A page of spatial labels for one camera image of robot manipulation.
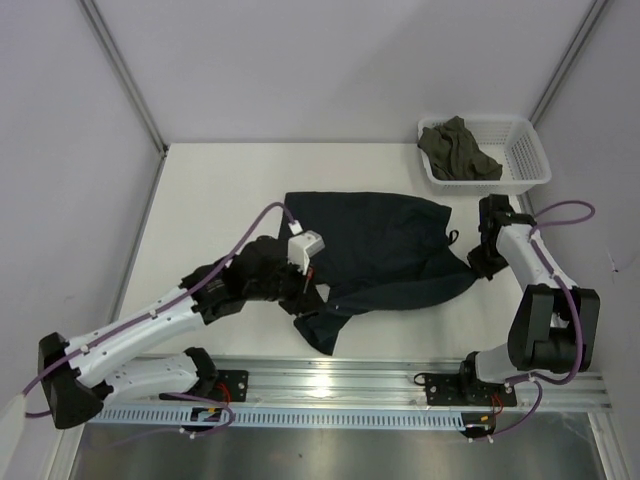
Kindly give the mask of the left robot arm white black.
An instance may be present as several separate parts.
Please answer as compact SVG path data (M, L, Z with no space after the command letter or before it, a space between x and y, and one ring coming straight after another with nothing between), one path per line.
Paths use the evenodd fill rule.
M323 299L311 259L323 248L312 231L288 240L261 236L240 252L197 268L128 318L71 339L57 332L43 337L38 378L54 426L79 426L120 400L209 398L218 370L205 349L190 347L160 360L141 361L139 355L237 314L249 301L275 302L293 316L315 312Z

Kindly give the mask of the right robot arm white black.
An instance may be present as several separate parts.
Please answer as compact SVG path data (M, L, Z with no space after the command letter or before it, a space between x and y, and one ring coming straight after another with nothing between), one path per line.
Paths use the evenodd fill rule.
M458 395L479 403L494 388L524 382L563 386L589 368L600 297L582 288L553 259L534 216L516 212L507 196L491 194L479 202L480 243L467 256L474 272L492 279L510 269L522 297L507 340L473 352L461 364Z

